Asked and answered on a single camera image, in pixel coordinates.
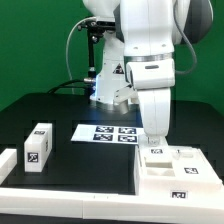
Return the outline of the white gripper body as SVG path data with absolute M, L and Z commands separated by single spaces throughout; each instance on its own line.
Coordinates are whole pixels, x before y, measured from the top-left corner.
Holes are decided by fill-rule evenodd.
M 166 136 L 170 123 L 170 89 L 139 90 L 137 94 L 145 134 L 148 137 Z

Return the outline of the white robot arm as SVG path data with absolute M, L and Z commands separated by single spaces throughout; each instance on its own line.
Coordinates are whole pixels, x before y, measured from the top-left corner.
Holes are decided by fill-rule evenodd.
M 199 42 L 210 30 L 210 0 L 83 0 L 104 33 L 103 68 L 91 99 L 112 106 L 137 103 L 140 147 L 166 143 L 174 47 Z

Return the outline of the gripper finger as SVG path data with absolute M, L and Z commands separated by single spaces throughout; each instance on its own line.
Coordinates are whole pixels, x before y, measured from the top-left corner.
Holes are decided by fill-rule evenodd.
M 148 144 L 150 147 L 156 147 L 160 144 L 160 138 L 157 136 L 151 136 L 148 138 Z

